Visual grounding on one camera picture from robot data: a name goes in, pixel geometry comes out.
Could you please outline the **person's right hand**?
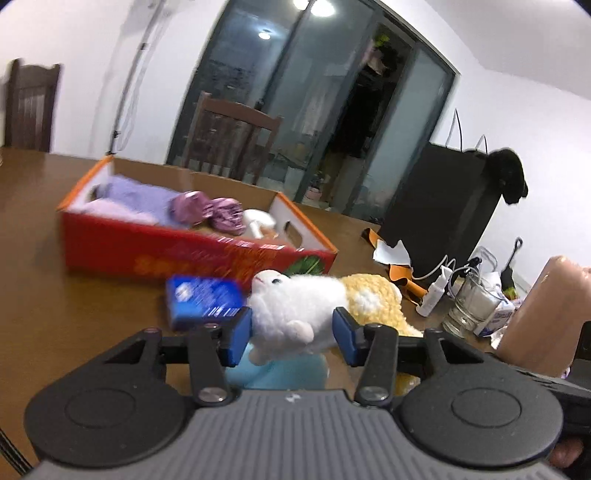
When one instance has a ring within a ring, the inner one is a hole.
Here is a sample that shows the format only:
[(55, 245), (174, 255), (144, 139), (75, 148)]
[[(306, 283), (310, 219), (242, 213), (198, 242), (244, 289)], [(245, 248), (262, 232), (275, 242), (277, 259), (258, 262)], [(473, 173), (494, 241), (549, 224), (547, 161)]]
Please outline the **person's right hand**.
[(580, 439), (568, 438), (562, 440), (554, 447), (549, 462), (555, 468), (566, 469), (578, 459), (583, 450), (584, 444)]

